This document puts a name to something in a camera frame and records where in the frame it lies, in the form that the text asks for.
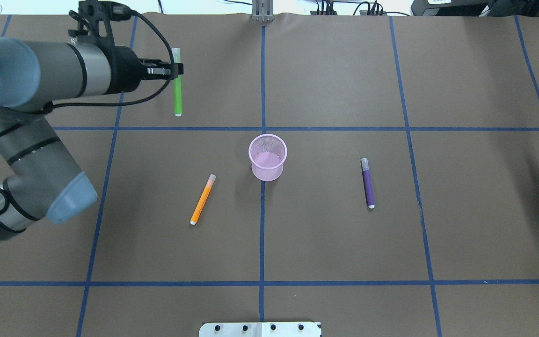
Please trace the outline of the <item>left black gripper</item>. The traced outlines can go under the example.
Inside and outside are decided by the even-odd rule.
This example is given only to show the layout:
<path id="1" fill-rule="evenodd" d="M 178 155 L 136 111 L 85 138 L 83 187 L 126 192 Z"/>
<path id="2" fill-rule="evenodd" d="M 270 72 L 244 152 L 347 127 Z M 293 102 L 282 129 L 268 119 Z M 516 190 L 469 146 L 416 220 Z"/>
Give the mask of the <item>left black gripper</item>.
<path id="1" fill-rule="evenodd" d="M 184 74 L 182 63 L 139 59 L 131 48 L 122 45 L 110 49 L 108 62 L 111 74 L 109 94 L 136 90 L 146 73 L 146 80 L 175 80 Z"/>

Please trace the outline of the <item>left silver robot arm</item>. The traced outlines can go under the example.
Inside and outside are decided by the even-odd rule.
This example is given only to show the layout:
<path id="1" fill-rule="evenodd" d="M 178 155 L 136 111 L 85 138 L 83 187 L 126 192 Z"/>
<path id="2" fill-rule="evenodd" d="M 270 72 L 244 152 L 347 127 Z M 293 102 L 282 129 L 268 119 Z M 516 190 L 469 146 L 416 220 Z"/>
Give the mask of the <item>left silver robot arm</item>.
<path id="1" fill-rule="evenodd" d="M 131 92 L 141 81 L 168 84 L 184 73 L 169 55 L 167 62 L 143 59 L 113 41 L 84 38 L 0 38 L 0 155 L 13 171 L 0 182 L 0 243 L 43 218 L 66 222 L 98 199 L 45 116 L 67 105 L 95 107 L 77 98 Z"/>

